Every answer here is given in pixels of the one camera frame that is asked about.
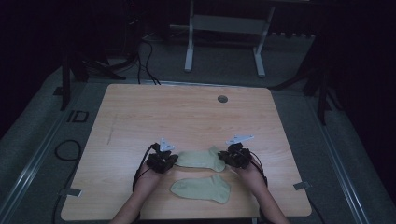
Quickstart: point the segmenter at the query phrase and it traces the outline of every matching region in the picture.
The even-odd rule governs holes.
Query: dark background
[[[226,2],[227,7],[217,7],[213,1],[202,0],[196,9],[210,14],[213,8],[222,8],[217,13],[261,18],[262,8],[268,4]],[[276,3],[270,32],[272,35],[285,33],[289,37],[292,34],[316,36],[304,67],[324,64],[332,71],[331,85],[395,202],[395,4],[385,1],[285,2]],[[126,17],[124,6],[123,1],[95,1],[93,5],[90,1],[78,0],[0,3],[1,136],[46,77],[61,65],[61,49],[65,43],[72,43],[72,49],[84,51],[95,60],[105,60],[109,49],[122,54],[120,40],[106,38],[106,34],[119,32],[125,26],[123,18],[131,19]],[[189,1],[151,0],[139,6],[135,15],[163,38],[168,37],[170,23],[188,24]]]

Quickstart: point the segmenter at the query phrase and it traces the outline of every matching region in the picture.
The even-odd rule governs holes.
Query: wooden table
[[[224,95],[227,103],[220,103]],[[254,135],[243,143],[262,161],[269,190],[286,216],[304,217],[311,207],[300,183],[271,92],[259,88],[213,86],[150,86],[112,84],[99,109],[62,211],[65,220],[111,219],[132,192],[136,169],[146,149],[162,137],[176,146],[173,153],[226,150],[235,134]],[[231,185],[226,204],[182,199],[170,191],[182,178],[220,174]],[[258,217],[259,207],[238,176],[174,166],[146,201],[142,219]]]

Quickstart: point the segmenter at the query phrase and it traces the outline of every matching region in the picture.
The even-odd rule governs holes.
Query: gray carpet
[[[170,42],[156,41],[155,36],[146,39],[153,45],[149,61],[149,71],[160,81],[206,83],[266,87],[278,84],[295,75],[312,39],[272,35],[267,38],[262,53],[267,76],[259,78],[250,48],[229,46],[222,41],[208,43],[207,36],[197,40],[194,65],[191,73],[184,73],[186,42],[183,33],[175,35]],[[149,45],[141,47],[142,59],[149,55]],[[137,68],[120,71],[127,77],[124,83],[136,83]],[[54,73],[43,84],[25,112],[0,142],[0,200],[8,196],[22,172],[25,164],[48,139],[48,131],[57,119],[61,126],[49,141],[49,153],[38,170],[30,188],[26,191],[10,223],[51,223],[52,211],[57,200],[57,192],[63,187],[73,162],[59,161],[54,149],[66,139],[74,139],[84,147],[95,115],[100,106],[108,83],[115,82],[105,77],[90,78],[89,83],[73,82],[73,102],[64,112],[60,112],[61,98],[52,92],[61,83],[60,71]],[[343,189],[329,160],[328,149],[320,132],[311,106],[316,98],[301,94],[304,81],[283,90],[273,91],[276,107],[285,128],[290,147],[303,181],[312,188],[307,194],[318,208],[326,223],[356,223],[350,212]],[[71,110],[88,111],[86,123],[66,122]],[[327,130],[346,166],[353,184],[361,197],[362,206],[371,223],[396,223],[396,210],[370,163],[359,137],[354,132],[347,116],[332,107],[326,112]],[[63,146],[63,155],[74,157],[77,148],[73,144]],[[60,211],[64,200],[56,211],[56,223],[63,223]],[[320,223],[313,211],[309,217],[290,217],[292,223]],[[203,223],[202,220],[179,221],[181,223]],[[107,223],[92,221],[84,223]],[[249,223],[249,220],[207,220],[205,223]]]

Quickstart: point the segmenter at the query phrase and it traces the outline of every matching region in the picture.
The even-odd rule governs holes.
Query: gray tape
[[[304,181],[304,182],[301,182],[301,183],[298,183],[298,184],[295,184],[295,185],[293,185],[294,186],[294,188],[296,189],[296,190],[299,190],[299,189],[309,189],[309,188],[311,188],[312,187],[312,185],[310,185],[308,182],[306,182],[306,181]]]
[[[59,195],[61,196],[75,196],[75,197],[79,197],[82,193],[81,189],[61,189],[61,191],[59,191]]]

